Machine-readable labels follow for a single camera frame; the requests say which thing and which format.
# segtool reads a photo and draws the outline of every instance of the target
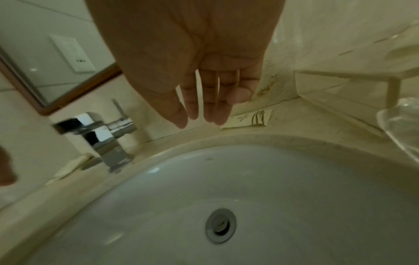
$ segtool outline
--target brown wooden mirror frame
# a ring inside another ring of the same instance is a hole
[[[122,74],[121,69],[116,63],[114,63],[87,79],[79,86],[74,87],[73,90],[61,96],[51,104],[44,106],[36,95],[31,92],[34,91],[34,87],[32,87],[26,76],[21,73],[20,69],[14,66],[13,63],[11,63],[11,60],[9,60],[2,52],[0,52],[0,72],[42,116],[52,114],[53,112],[65,107],[71,102]]]

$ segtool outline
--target electrical outlet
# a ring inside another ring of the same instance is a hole
[[[96,71],[95,66],[75,38],[51,35],[51,39],[76,73]]]

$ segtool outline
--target hand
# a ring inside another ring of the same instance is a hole
[[[132,87],[179,128],[198,117],[224,124],[258,87],[285,0],[86,0]],[[185,108],[175,88],[180,85]]]
[[[10,156],[0,146],[0,187],[12,185],[17,180],[10,164]]]

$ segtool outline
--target faucet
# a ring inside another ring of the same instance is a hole
[[[119,169],[132,161],[132,156],[123,150],[117,139],[136,131],[137,127],[115,99],[112,103],[122,116],[114,122],[105,124],[99,114],[86,112],[58,122],[53,125],[53,128],[59,134],[81,135],[100,155],[101,161],[109,167],[109,172],[117,173]]]

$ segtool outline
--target countertop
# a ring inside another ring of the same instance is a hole
[[[16,264],[87,204],[136,173],[200,148],[258,144],[300,150],[367,171],[372,178],[419,196],[419,167],[391,140],[359,128],[303,99],[272,109],[266,127],[221,130],[213,124],[133,147],[134,161],[119,174],[104,164],[44,186],[0,212],[0,265]]]

